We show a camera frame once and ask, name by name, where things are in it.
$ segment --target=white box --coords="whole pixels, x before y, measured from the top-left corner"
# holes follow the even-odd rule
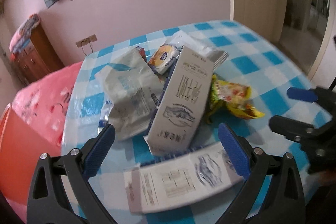
[[[201,201],[243,177],[216,142],[176,159],[125,171],[124,179],[130,212],[146,214]]]
[[[145,140],[153,155],[187,149],[203,116],[214,63],[184,46],[168,77]]]

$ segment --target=orange plastic stool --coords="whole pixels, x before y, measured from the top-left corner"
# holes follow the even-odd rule
[[[31,178],[44,152],[59,156],[60,147],[42,138],[9,104],[0,121],[0,190],[25,222]]]

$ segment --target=wooden cabinet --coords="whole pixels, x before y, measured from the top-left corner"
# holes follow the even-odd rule
[[[41,24],[32,30],[30,42],[15,63],[28,84],[64,68]]]

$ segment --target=metal screw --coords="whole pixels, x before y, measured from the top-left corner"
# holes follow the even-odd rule
[[[40,156],[40,159],[44,160],[47,156],[48,156],[47,153],[42,153],[41,156]]]
[[[323,157],[325,155],[325,151],[323,149],[316,149],[316,155],[317,156],[320,156],[320,157]]]
[[[259,148],[259,147],[256,147],[254,149],[254,153],[256,153],[257,155],[261,155],[263,153],[263,150],[261,148]]]
[[[287,152],[286,157],[291,160],[293,158],[293,154],[290,152]]]
[[[78,148],[74,148],[74,149],[72,149],[70,151],[70,154],[73,155],[73,156],[77,155],[78,153],[79,153],[79,149]]]

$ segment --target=checkered tablecloth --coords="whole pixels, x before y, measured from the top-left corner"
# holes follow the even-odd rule
[[[290,151],[300,171],[305,197],[309,200],[316,190],[317,182],[316,176],[309,176],[306,173],[308,162],[305,154],[298,144],[271,132],[268,120],[273,115],[282,115],[320,127],[330,119],[330,116],[316,104],[287,98],[286,91],[289,87],[310,88],[310,82],[272,44],[237,22],[214,20],[161,30],[118,43],[87,56],[79,71],[68,108],[62,154],[75,147],[81,148],[89,138],[97,136],[100,111],[107,97],[95,79],[95,73],[124,53],[129,46],[143,47],[149,58],[163,44],[165,37],[173,35],[178,30],[183,30],[199,39],[208,39],[225,49],[230,56],[216,73],[225,80],[250,85],[253,90],[253,104],[258,110],[266,113],[263,118],[245,121],[226,111],[218,112],[214,115],[212,126],[201,125],[193,145],[217,141],[218,125],[226,122],[238,135],[246,137],[252,147],[258,146],[268,154],[279,156]],[[212,198],[173,211],[131,215],[128,211],[122,172],[136,163],[151,159],[152,156],[142,136],[115,142],[98,175],[89,180],[103,205],[120,224],[215,223],[242,186],[235,185]],[[266,177],[252,212],[256,212],[260,207],[269,182],[270,177]],[[70,190],[70,185],[66,181],[64,184],[74,211],[84,216]]]

